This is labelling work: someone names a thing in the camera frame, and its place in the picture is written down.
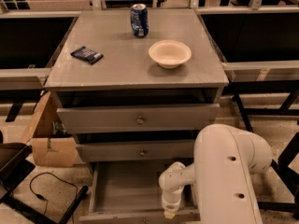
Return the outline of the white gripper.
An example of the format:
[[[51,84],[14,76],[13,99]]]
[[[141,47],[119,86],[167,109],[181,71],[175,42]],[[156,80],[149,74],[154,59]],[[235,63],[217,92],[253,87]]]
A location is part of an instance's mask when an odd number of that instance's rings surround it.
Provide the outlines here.
[[[159,176],[158,183],[162,190],[162,207],[165,218],[174,218],[175,213],[179,210],[184,188],[194,182],[194,164],[185,166],[179,161],[172,163]]]

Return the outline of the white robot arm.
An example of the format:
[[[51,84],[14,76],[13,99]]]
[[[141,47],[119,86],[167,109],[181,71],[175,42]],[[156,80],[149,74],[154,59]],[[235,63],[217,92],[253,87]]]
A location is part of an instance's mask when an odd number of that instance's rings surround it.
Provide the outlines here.
[[[178,161],[159,177],[164,216],[179,210],[181,193],[193,185],[201,224],[263,224],[250,176],[271,165],[272,150],[259,135],[224,124],[196,137],[193,164]]]

